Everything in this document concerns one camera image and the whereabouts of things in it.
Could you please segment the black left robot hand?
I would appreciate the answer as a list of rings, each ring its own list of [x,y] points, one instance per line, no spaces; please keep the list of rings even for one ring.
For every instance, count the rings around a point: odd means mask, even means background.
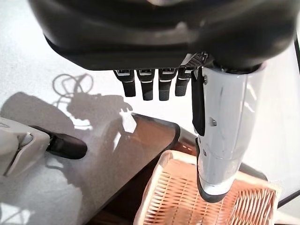
[[[49,46],[88,70],[112,70],[127,97],[135,76],[150,100],[192,86],[197,185],[209,203],[229,192],[251,138],[265,62],[296,32],[297,0],[31,0]]]

